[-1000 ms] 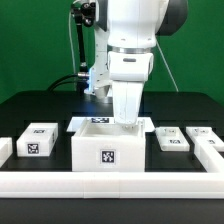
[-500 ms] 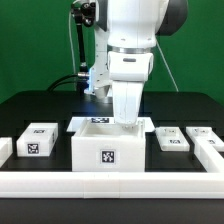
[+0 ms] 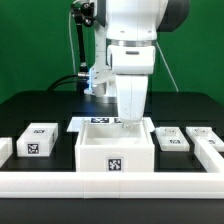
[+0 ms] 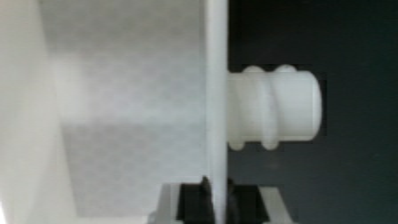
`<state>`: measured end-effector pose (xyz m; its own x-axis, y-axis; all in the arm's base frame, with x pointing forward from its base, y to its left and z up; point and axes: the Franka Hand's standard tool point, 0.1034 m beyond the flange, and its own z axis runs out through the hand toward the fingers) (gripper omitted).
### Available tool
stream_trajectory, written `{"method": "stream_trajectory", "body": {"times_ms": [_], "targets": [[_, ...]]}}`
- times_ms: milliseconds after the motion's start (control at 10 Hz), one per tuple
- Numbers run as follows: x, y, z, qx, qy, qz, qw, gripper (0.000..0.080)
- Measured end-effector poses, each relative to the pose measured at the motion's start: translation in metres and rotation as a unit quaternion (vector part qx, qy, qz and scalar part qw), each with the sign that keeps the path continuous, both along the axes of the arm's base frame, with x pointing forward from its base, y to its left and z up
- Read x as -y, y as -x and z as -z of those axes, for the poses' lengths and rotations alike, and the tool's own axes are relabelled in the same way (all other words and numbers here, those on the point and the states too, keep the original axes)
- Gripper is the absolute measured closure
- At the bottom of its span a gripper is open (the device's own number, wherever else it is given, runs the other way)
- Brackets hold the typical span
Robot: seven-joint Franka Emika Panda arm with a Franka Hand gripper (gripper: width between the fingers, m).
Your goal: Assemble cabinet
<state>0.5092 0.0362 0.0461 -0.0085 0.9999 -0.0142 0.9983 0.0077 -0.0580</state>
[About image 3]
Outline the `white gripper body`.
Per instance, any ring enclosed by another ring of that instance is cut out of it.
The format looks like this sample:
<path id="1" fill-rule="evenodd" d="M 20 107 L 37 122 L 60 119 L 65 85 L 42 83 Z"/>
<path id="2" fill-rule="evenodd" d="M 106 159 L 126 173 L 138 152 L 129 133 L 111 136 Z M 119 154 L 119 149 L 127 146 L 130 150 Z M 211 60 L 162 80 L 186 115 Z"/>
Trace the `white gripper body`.
<path id="1" fill-rule="evenodd" d="M 118 116 L 122 122 L 142 120 L 148 76 L 154 72 L 155 47 L 110 45 L 107 62 L 115 75 Z"/>

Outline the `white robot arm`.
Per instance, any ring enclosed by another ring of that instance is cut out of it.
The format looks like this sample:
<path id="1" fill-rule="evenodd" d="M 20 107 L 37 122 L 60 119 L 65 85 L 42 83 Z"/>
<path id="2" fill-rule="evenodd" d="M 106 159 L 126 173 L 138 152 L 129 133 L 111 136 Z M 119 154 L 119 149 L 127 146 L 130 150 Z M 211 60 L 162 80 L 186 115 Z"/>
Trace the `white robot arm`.
<path id="1" fill-rule="evenodd" d="M 190 0 L 93 0 L 93 4 L 91 89 L 97 97 L 116 97 L 121 122 L 132 126 L 144 114 L 157 34 L 172 32 L 183 24 Z"/>

